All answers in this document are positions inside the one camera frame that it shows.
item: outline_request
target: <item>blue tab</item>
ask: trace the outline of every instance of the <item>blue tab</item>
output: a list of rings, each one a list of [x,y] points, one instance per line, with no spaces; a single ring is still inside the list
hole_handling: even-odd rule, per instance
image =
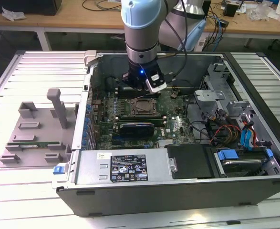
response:
[[[252,150],[252,147],[250,146],[251,137],[252,137],[252,132],[250,130],[248,130],[247,134],[246,134],[246,139],[245,139],[245,147],[248,150]]]
[[[240,143],[243,146],[245,144],[245,138],[246,138],[246,129],[243,129],[240,135]]]
[[[271,149],[266,149],[266,153],[268,157],[273,157],[273,152],[271,151]]]
[[[235,149],[223,149],[220,152],[218,152],[218,157],[220,160],[239,158]]]
[[[53,174],[54,175],[64,174],[64,166],[55,166],[53,169]]]
[[[222,150],[221,150],[220,152],[218,152],[218,157],[219,157],[219,159],[220,159],[221,161],[225,159],[225,155],[224,155],[224,153],[222,152]]]

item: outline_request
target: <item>circuit board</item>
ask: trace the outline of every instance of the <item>circuit board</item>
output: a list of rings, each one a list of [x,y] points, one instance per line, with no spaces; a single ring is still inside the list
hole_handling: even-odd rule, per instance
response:
[[[154,99],[122,99],[115,93],[96,97],[92,101],[95,128],[98,129],[96,149],[160,148],[164,142],[194,143],[194,135],[184,115],[183,97],[173,99],[171,93],[172,90],[163,90]],[[126,123],[154,124],[153,135],[145,139],[121,138],[118,130]]]

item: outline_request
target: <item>side panel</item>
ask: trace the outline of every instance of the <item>side panel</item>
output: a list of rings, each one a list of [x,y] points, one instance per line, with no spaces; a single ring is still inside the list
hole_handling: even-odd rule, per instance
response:
[[[280,178],[56,192],[75,215],[87,217],[254,205],[280,192]]]

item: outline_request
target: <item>blue cable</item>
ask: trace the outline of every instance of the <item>blue cable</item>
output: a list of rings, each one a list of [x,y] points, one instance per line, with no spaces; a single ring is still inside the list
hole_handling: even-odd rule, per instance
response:
[[[220,21],[219,21],[219,19],[218,18],[216,18],[217,19],[217,21],[218,21],[218,26],[219,26],[219,37],[218,37],[218,41],[217,41],[217,43],[215,44],[215,46],[214,46],[214,48],[213,48],[213,50],[212,50],[212,52],[214,52],[215,50],[216,50],[216,48],[217,48],[217,46],[218,46],[218,44],[219,44],[219,42],[220,42],[220,39],[221,39],[221,25],[220,25]]]
[[[218,17],[214,17],[214,16],[208,16],[208,17],[216,19],[217,22],[218,22],[218,26],[219,26],[219,30],[218,30],[219,37],[216,39],[217,43],[215,44],[215,46],[214,46],[214,48],[212,50],[212,52],[214,52],[215,49],[217,48],[219,42],[220,42],[220,38],[221,38],[221,31],[220,31],[221,30],[221,25],[220,25],[220,21],[219,21]]]

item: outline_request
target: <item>white paper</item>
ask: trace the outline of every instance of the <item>white paper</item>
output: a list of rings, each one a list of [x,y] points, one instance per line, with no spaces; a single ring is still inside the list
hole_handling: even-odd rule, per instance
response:
[[[269,18],[273,18],[273,19],[278,19],[279,18],[279,14],[277,14],[277,12],[275,10],[271,10],[268,14],[267,17]]]
[[[246,13],[246,6],[245,4],[241,5],[241,8],[236,11],[237,13]]]
[[[249,4],[249,3],[246,3],[245,5],[246,5],[246,8],[248,8],[248,9],[255,9],[258,6],[258,4]]]
[[[97,160],[104,160],[104,159],[110,159],[112,153],[97,153]]]
[[[3,7],[2,10],[3,10],[2,16],[10,21],[21,20],[26,18],[23,12],[12,12],[4,9]]]
[[[265,4],[266,6],[271,7],[273,2],[272,1],[263,0],[262,4]]]

